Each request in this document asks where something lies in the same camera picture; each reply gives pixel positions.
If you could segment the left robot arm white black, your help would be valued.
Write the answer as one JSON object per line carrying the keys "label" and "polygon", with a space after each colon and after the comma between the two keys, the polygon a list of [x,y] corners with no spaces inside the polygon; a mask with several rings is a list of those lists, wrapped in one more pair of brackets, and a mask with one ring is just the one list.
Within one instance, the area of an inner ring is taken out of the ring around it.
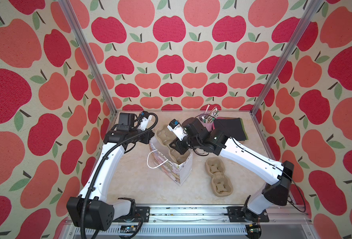
{"label": "left robot arm white black", "polygon": [[141,229],[144,219],[136,212],[132,198],[120,197],[113,204],[107,203],[107,194],[117,165],[130,149],[128,145],[149,144],[155,135],[153,129],[158,123],[155,113],[143,111],[138,115],[121,113],[115,124],[103,139],[100,157],[84,188],[76,197],[70,197],[66,208],[73,224],[80,229],[81,238],[87,237],[88,229],[94,230],[92,238],[101,231],[107,231],[120,218],[137,219],[139,224],[133,234]]}

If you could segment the cartoon animal paper gift bag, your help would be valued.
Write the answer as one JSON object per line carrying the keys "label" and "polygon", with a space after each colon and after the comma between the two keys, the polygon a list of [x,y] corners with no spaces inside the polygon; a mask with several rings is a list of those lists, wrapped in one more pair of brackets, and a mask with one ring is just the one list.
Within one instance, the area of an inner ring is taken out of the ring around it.
{"label": "cartoon animal paper gift bag", "polygon": [[189,150],[180,155],[174,149],[163,146],[156,139],[149,143],[150,153],[153,157],[152,169],[159,168],[179,186],[182,186],[189,177],[193,165],[193,153]]}

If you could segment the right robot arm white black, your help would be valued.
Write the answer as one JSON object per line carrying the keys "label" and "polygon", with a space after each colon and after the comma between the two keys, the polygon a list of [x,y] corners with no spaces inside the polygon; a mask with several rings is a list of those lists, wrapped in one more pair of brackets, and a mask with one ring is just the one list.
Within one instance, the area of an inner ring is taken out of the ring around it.
{"label": "right robot arm white black", "polygon": [[184,122],[173,119],[167,128],[176,136],[170,147],[178,153],[202,149],[240,164],[265,181],[264,187],[250,195],[242,207],[240,217],[245,221],[257,222],[270,206],[288,204],[290,187],[295,183],[293,163],[281,163],[264,157],[239,143],[227,129],[208,131],[197,118],[188,118]]}

